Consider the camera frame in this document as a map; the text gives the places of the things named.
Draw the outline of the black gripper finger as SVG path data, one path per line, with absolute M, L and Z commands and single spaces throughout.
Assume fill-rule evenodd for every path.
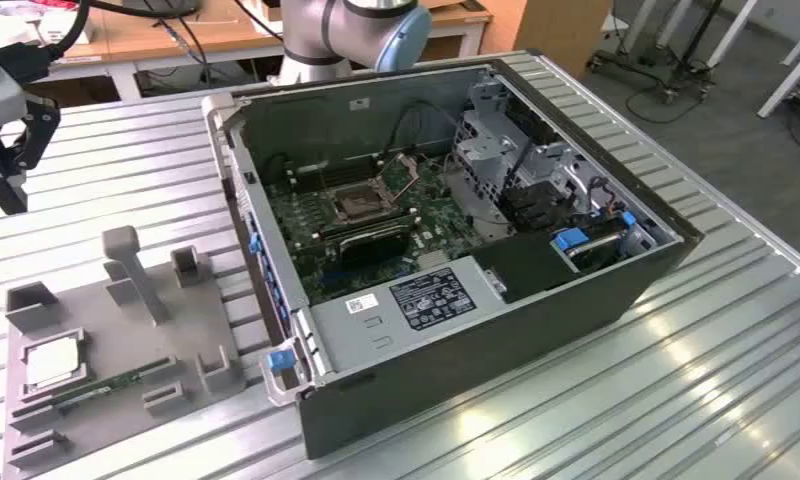
M 28 212 L 26 175 L 38 167 L 60 124 L 59 104 L 54 100 L 28 97 L 27 109 L 20 118 L 26 129 L 15 142 L 7 145 L 0 138 L 0 209 L 7 215 Z

